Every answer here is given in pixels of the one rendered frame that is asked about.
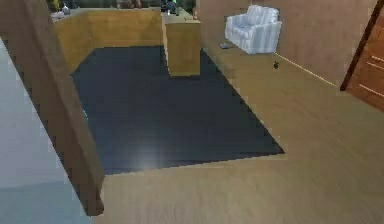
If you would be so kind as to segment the yellow wooden kitchen counter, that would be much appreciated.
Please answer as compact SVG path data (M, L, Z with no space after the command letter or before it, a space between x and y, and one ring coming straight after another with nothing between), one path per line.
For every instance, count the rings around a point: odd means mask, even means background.
M170 76L200 74L201 22L185 10L79 8L53 24L70 71L96 48L161 46Z

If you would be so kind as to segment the brown wooden room door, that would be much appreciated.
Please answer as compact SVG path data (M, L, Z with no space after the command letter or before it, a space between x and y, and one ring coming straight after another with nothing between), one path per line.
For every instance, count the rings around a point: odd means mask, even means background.
M384 0L377 0L340 90L384 112Z

